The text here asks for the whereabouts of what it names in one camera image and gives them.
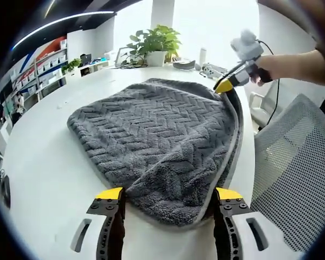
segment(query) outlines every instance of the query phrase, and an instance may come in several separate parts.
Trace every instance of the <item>cable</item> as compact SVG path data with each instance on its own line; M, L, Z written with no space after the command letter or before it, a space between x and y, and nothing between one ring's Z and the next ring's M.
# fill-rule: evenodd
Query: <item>cable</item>
M258 40L258 43L262 43L263 45L265 45L270 50L271 54L274 55L271 48L265 42ZM271 122L271 119L272 119L273 115L275 114L275 112L277 110L278 97L279 97L279 94L280 94L280 83L281 83L281 79L278 79L276 106L275 106L275 109L273 110L273 112L272 112L272 114L270 116L270 119L269 119L269 121L267 122L266 125L268 125Z

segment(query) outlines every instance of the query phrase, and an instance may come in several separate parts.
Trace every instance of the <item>white bottle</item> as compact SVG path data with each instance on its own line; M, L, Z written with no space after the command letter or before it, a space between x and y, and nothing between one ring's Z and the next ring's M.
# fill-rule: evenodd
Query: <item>white bottle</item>
M199 59L200 66L202 66L202 64L206 63L206 54L207 54L206 48L201 48L200 49L200 59Z

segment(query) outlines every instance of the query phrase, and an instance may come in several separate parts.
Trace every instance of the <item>gray towel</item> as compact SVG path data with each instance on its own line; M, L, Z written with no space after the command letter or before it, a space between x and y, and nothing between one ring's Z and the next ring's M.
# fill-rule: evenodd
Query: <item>gray towel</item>
M160 223L199 224L228 186L242 140L235 91L150 79L75 111L68 127L113 187Z

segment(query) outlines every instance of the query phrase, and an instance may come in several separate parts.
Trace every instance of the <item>mesh chair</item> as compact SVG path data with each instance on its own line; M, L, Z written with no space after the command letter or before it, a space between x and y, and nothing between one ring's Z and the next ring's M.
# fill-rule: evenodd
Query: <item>mesh chair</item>
M307 251L323 229L325 115L302 94L255 136L251 208L295 251Z
M265 127L271 114L273 113L276 101L277 101L278 81L271 83L271 86L266 96L259 95L255 92L251 92L249 96L250 113L253 120L260 126ZM296 94L291 92L291 89L285 88L285 84L282 82L279 84L279 96L278 106L273 118L278 116L284 108L286 108L296 97ZM254 100L259 99L260 105L254 106Z

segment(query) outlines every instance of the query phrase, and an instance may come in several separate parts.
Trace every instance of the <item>human hand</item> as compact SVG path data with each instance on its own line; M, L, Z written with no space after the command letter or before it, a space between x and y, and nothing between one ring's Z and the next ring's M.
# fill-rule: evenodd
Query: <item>human hand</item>
M277 64L276 55L262 56L255 62L255 64L258 66L258 68L267 70L272 80L277 80L280 78L280 67ZM259 87L265 84L258 75L251 77L250 80L253 83L257 83Z

